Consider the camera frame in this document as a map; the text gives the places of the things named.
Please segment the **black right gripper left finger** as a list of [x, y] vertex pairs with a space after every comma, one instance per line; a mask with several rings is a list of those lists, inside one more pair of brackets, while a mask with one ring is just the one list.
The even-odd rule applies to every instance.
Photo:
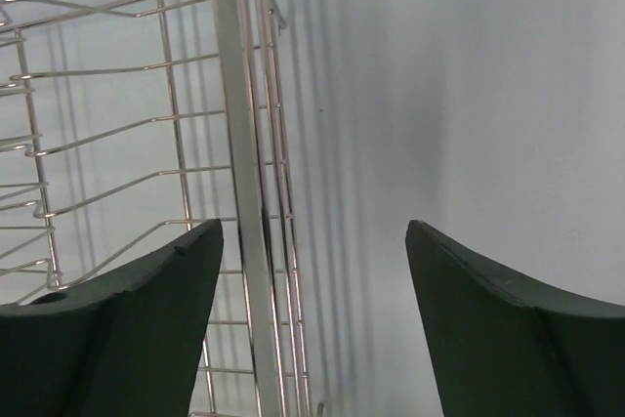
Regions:
[[5, 416], [185, 416], [223, 259], [209, 220], [155, 251], [1, 308]]

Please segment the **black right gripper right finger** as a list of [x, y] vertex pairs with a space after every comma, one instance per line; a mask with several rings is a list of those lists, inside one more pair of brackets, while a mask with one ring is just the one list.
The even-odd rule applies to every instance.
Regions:
[[422, 221], [405, 246], [447, 416], [620, 416], [624, 309], [499, 264]]

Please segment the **chrome wire dish rack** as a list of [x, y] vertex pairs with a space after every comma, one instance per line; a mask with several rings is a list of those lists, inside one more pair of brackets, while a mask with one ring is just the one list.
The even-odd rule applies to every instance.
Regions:
[[224, 263], [188, 411], [313, 412], [274, 0], [1, 0], [1, 298], [209, 218]]

